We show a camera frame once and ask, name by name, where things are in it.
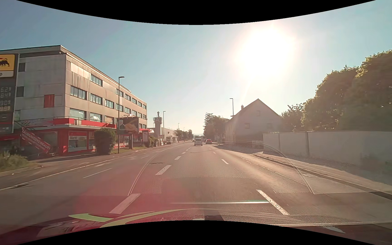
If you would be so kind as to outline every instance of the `white car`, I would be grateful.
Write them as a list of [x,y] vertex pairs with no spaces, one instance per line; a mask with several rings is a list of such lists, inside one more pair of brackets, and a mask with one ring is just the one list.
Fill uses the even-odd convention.
[[202,139],[195,139],[195,146],[202,145]]

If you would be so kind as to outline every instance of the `car hood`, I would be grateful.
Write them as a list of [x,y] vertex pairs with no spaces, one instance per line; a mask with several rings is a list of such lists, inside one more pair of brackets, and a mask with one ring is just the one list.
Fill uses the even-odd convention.
[[379,242],[384,241],[392,244],[392,229],[386,228],[385,225],[379,223],[360,223],[331,216],[286,216],[280,214],[255,213],[225,209],[187,208],[146,211],[126,215],[90,213],[72,214],[67,217],[23,227],[18,230],[2,234],[0,235],[0,245],[17,245],[47,237],[69,234],[77,231],[86,231],[95,228],[172,220],[223,220],[278,225],[347,237],[363,242],[373,243],[373,239],[377,239]]

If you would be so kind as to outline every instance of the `sun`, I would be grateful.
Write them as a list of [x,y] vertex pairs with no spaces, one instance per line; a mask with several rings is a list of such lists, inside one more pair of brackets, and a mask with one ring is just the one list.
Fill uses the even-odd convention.
[[293,47],[293,39],[276,29],[253,31],[240,50],[240,67],[248,77],[276,77],[291,60]]

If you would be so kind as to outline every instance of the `road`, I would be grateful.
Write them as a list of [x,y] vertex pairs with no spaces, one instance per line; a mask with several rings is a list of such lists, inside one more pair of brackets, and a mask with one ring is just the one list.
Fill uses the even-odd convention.
[[392,200],[215,144],[180,142],[50,176],[29,171],[7,183],[25,180],[0,184],[0,234],[71,214],[176,208],[315,214],[309,223],[328,222],[319,220],[324,215],[392,221]]

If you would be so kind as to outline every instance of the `street lamp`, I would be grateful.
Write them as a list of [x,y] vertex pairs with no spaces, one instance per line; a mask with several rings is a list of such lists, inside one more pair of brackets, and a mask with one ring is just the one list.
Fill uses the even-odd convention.
[[117,130],[117,153],[120,153],[120,132],[119,132],[119,120],[120,120],[120,79],[125,78],[124,76],[119,77],[119,94],[117,95],[117,125],[116,125],[116,130]]
[[234,116],[234,98],[229,98],[232,100],[232,116]]
[[164,112],[166,111],[163,111],[163,144],[164,144],[164,135],[166,133],[166,131],[164,130]]

